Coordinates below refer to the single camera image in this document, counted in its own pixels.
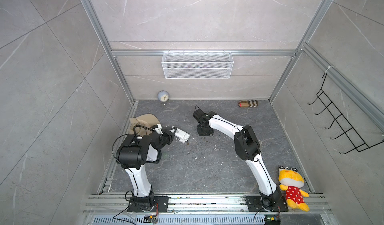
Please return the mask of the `white remote control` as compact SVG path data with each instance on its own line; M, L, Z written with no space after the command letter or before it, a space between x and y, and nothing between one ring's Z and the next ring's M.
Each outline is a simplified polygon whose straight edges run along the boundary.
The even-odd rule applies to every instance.
M181 143L185 143L189 140L190 138L190 134L186 133L185 131L183 130L180 130L180 129L176 129L175 131L175 136L179 139L179 141Z

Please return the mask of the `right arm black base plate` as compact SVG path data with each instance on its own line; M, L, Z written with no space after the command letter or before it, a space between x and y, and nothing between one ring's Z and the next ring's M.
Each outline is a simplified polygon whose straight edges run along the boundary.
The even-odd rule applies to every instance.
M257 212L262 210L264 212L288 212L289 208L286 200L280 196L277 199L270 200L270 198L263 196L245 196L245 202L249 212Z

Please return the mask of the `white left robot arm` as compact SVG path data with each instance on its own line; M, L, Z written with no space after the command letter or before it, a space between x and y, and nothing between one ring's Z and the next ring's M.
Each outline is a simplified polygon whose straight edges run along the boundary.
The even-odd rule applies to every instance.
M160 162L162 148L173 142L177 129L163 128L160 124L152 127L134 125L132 133L124 134L125 139L114 157L131 179L133 196L137 198L150 196L152 185L148 181L145 164Z

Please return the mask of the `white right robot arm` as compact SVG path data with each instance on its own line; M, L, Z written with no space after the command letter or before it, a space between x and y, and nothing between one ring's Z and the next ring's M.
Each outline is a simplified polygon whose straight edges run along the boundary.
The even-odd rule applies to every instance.
M264 164L259 140L251 126L236 125L213 111L205 113L198 106L195 107L193 117L199 123L197 126L199 136L211 137L214 135L214 130L217 130L234 141L235 152L251 169L263 199L275 204L281 198L281 192L278 191Z

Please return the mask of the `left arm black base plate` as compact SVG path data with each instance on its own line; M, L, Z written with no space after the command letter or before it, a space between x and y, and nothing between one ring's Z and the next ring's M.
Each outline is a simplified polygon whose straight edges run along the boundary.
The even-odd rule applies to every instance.
M130 199L128 212L136 213L166 213L168 211L169 197L168 196L148 196L145 198L133 197Z

